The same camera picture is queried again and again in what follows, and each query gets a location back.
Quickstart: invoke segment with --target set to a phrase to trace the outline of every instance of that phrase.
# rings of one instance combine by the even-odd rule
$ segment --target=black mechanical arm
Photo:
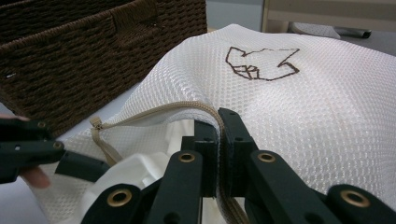
[[[239,115],[221,108],[226,127],[226,193],[244,197],[251,224],[396,223],[396,213],[373,194],[337,185],[327,195],[309,188],[275,152],[259,150]],[[163,178],[145,189],[119,184],[106,189],[82,220],[92,223],[201,223],[202,199],[216,197],[219,142],[216,130],[195,121]],[[0,183],[15,181],[22,167],[59,161],[56,174],[96,181],[109,168],[64,149],[43,121],[0,119]]]

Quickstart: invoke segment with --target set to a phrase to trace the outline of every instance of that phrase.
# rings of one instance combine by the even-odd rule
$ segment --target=white mesh laundry bag
[[[396,208],[396,58],[325,37],[262,34],[238,25],[189,38],[168,52],[106,123],[175,102],[200,102],[241,116],[260,149],[280,154],[312,189],[335,184],[372,192]],[[51,223],[77,223],[106,188],[144,188],[163,175],[191,121],[213,124],[202,109],[157,112],[100,132],[119,158],[96,184],[52,175],[35,190]],[[69,150],[105,160],[91,131],[65,141]],[[205,199],[203,223],[224,223]]]

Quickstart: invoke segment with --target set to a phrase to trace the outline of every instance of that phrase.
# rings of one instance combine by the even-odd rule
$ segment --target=woven basket
[[[0,29],[0,101],[59,136],[205,33],[205,0],[28,0],[0,7]]]

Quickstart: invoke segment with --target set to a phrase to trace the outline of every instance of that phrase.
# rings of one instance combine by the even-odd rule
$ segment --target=embroidered logo
[[[299,49],[261,49],[246,53],[236,47],[230,47],[225,62],[240,77],[273,81],[295,75],[300,70],[288,59]]]

